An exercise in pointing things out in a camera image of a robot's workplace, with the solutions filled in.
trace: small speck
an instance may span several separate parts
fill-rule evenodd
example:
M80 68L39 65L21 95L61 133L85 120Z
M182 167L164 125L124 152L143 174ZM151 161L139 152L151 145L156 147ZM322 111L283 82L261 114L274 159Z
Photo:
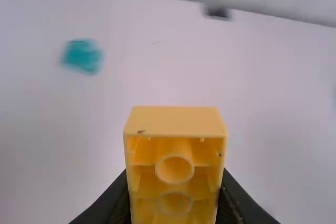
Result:
M76 163L76 165L80 165L80 158L79 157L76 157L75 163Z

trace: yellow toy block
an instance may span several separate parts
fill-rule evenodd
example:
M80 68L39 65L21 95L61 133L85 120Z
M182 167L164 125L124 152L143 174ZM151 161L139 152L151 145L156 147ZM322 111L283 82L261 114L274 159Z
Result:
M215 223L227 141L216 108L136 106L123 137L132 223Z

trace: blurry object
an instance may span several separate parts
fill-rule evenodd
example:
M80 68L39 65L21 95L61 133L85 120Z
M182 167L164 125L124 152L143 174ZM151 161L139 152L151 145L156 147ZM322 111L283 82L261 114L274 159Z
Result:
M72 40L67 43L62 63L87 74L100 70L102 52L92 39Z
M205 6L205 15L209 18L231 20L230 10L222 6Z

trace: dark spot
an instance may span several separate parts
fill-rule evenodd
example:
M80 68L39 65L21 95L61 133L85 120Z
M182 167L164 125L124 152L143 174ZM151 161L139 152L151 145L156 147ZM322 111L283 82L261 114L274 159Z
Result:
M205 15L212 18L230 20L230 11L223 6L206 6Z

